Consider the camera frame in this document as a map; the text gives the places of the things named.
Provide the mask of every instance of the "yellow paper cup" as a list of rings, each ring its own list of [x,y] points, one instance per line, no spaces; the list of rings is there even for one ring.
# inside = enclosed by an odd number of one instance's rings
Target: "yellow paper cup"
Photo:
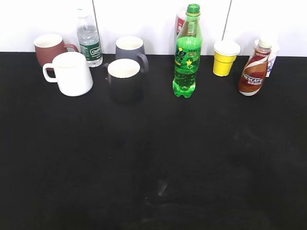
[[[220,77],[227,76],[240,53],[240,46],[232,41],[219,41],[214,44],[214,51],[213,73]]]

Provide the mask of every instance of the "white wall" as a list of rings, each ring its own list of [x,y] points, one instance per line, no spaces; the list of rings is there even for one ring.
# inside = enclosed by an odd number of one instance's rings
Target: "white wall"
[[[104,51],[114,53],[119,37],[136,35],[147,54],[173,54],[177,10],[191,2],[201,6],[202,54],[212,55],[214,42],[223,36],[230,0],[94,0]]]
[[[173,54],[176,12],[194,2],[201,6],[202,54],[212,55],[214,42],[223,35],[230,0],[94,2],[105,53],[115,52],[117,38],[137,35],[147,54]],[[241,54],[249,55],[262,30],[275,30],[279,55],[307,56],[306,8],[302,0],[233,0],[224,39],[238,42]],[[46,33],[60,34],[66,43],[78,45],[75,9],[76,0],[6,1],[0,13],[0,51],[33,52],[34,39]]]
[[[94,0],[104,52],[114,53],[119,37],[137,35],[144,40],[147,54],[172,54],[176,12],[189,2]],[[214,42],[222,39],[230,0],[192,2],[201,6],[202,54],[211,55]],[[0,36],[0,51],[33,52],[34,39],[46,33],[60,34],[65,42],[77,45],[75,0],[11,0],[7,4],[6,9],[14,9],[14,14],[7,10],[0,15],[2,22],[10,21],[1,24],[5,36]]]
[[[307,56],[307,3],[303,0],[233,0],[224,39],[250,55],[261,33],[276,34],[279,56]]]
[[[6,0],[1,6],[0,51],[34,52],[33,41],[57,33],[77,44],[74,0]]]

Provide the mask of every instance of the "nescafe bottle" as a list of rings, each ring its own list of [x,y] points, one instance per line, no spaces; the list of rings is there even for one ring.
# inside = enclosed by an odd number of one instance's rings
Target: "nescafe bottle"
[[[239,81],[239,92],[244,96],[253,96],[262,87],[267,71],[268,59],[271,53],[272,40],[262,36],[251,60],[244,67]]]

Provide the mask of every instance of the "green soda bottle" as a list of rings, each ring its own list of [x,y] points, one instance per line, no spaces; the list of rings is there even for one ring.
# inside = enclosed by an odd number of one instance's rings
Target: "green soda bottle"
[[[177,37],[175,78],[173,80],[173,90],[177,97],[183,95],[189,98],[195,90],[202,46],[200,14],[200,6],[190,4],[186,12],[187,19]]]

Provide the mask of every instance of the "green bottle cap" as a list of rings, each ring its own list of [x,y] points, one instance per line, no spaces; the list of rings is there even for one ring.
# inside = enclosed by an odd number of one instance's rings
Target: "green bottle cap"
[[[201,7],[198,4],[189,4],[187,9],[187,16],[200,16]]]

